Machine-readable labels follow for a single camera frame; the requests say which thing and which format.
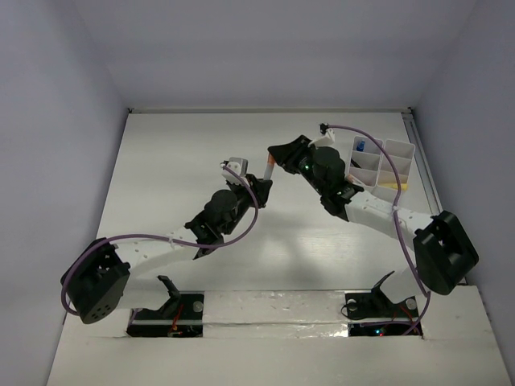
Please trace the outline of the yellow highlighter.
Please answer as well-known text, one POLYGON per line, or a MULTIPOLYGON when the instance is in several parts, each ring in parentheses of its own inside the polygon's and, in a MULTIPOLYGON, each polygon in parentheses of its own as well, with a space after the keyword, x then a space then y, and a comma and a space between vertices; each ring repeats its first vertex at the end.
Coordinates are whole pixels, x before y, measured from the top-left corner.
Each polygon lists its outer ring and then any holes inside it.
MULTIPOLYGON (((408 189, 407 183, 401 183, 399 186, 402 191, 406 191, 408 189)), ((384 187, 384 188, 393 189, 393 190, 398 190, 399 186, 396 183, 381 183, 381 184, 379 184, 379 187, 384 187)))

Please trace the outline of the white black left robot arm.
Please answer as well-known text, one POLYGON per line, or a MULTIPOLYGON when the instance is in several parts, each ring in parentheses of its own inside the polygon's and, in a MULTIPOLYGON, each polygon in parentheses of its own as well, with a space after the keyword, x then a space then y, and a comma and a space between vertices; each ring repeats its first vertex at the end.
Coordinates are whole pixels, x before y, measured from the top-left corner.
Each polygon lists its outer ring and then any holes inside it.
POLYGON ((164 273, 168 265, 195 261, 244 239, 257 223, 235 233, 244 216, 266 207, 271 179, 226 173, 225 189, 181 227, 162 235, 132 233, 93 240, 60 279, 65 311, 84 324, 100 322, 117 308, 175 317, 182 294, 164 273))

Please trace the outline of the fat orange-tipped crayon pencil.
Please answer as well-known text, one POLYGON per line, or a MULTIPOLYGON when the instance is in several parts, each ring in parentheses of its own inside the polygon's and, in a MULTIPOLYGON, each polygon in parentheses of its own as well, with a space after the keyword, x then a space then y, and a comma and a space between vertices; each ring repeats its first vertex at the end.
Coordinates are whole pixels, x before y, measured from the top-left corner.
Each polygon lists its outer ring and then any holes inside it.
POLYGON ((272 174, 274 172, 275 160, 273 157, 269 156, 266 161, 266 168, 263 175, 263 179, 266 181, 271 180, 272 174))

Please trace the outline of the pink-capped white marker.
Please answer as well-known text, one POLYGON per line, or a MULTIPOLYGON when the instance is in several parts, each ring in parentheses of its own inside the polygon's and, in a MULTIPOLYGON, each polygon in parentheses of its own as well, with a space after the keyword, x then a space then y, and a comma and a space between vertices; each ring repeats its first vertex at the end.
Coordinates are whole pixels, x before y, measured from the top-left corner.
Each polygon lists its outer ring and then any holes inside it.
POLYGON ((351 182, 353 184, 360 185, 360 186, 364 186, 365 185, 361 180, 359 180, 357 177, 355 177, 353 175, 348 175, 347 179, 348 179, 349 182, 351 182))

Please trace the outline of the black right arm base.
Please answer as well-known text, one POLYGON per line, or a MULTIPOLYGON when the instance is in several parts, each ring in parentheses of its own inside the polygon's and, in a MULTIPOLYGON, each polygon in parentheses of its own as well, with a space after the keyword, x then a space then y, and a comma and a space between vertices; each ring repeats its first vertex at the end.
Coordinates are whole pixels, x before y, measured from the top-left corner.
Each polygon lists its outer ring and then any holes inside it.
POLYGON ((383 293, 382 285, 392 275, 385 275, 369 291, 344 295, 340 313, 350 321, 351 337, 423 336, 415 296, 393 303, 383 293))

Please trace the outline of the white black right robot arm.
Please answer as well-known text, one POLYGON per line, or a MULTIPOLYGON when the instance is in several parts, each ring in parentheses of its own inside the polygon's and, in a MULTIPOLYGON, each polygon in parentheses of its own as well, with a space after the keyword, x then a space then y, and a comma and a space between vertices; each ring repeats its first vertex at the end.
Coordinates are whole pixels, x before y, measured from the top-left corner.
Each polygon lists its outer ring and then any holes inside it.
POLYGON ((377 198, 345 177, 336 149, 318 147, 301 135, 268 151, 285 172, 307 180, 329 214, 398 240, 408 254, 407 268, 386 274, 371 294, 377 314, 391 314, 412 296, 448 295, 477 265, 479 255, 456 215, 430 216, 377 198))

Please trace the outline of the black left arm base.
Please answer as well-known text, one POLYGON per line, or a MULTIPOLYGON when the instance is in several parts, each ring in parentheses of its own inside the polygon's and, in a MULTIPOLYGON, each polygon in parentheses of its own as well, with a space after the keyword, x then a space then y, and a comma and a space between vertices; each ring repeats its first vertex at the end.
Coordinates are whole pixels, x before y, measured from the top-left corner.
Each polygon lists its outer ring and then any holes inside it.
POLYGON ((204 292, 184 293, 165 275, 157 276, 167 300, 157 309, 132 309, 126 328, 133 338, 200 338, 203 336, 204 292))

